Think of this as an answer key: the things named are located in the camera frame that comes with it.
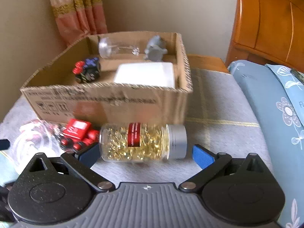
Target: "wall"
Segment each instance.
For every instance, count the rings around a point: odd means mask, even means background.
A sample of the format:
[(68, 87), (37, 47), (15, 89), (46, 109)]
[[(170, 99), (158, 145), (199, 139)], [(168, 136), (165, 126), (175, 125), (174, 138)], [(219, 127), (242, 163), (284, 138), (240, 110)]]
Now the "wall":
[(237, 0), (103, 0), (108, 30), (179, 32), (187, 53), (225, 61)]
[(49, 0), (0, 0), (0, 121), (20, 96), (19, 88), (65, 45)]

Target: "open cardboard box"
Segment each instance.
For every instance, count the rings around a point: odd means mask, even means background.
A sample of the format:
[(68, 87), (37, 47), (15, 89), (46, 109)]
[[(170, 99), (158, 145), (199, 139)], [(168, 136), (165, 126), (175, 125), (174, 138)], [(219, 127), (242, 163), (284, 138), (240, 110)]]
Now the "open cardboard box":
[[(143, 51), (148, 40), (160, 35), (172, 62), (176, 88), (113, 83), (121, 63), (145, 62)], [(101, 75), (93, 83), (78, 84), (72, 73), (77, 61), (98, 55), (101, 37), (124, 44), (139, 45), (140, 54), (116, 54), (101, 59)], [(117, 32), (87, 36), (69, 46), (44, 68), (37, 70), (20, 89), (40, 119), (67, 123), (71, 118), (96, 125), (106, 122), (183, 123), (187, 96), (192, 93), (188, 59), (181, 35), (161, 32)]]

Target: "curtain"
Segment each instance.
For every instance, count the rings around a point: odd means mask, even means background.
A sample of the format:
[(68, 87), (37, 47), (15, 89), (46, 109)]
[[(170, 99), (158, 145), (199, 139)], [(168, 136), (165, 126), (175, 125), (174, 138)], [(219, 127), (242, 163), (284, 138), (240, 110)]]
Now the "curtain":
[(89, 34), (107, 33), (102, 0), (50, 0), (67, 45)]

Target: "wooden headboard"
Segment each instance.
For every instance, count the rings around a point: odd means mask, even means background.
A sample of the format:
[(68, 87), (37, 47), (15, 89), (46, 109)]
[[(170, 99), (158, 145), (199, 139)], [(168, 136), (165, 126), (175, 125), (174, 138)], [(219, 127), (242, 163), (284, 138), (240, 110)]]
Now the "wooden headboard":
[(239, 59), (304, 72), (304, 0), (237, 0), (226, 65)]

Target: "red toy car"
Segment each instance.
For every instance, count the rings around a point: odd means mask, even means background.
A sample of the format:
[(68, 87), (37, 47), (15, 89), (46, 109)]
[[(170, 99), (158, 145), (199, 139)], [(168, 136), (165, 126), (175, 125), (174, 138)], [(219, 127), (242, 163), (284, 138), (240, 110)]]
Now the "red toy car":
[(72, 149), (77, 152), (97, 142), (99, 131), (92, 129), (91, 125), (90, 122), (71, 119), (62, 132), (63, 138), (60, 140), (62, 149)]

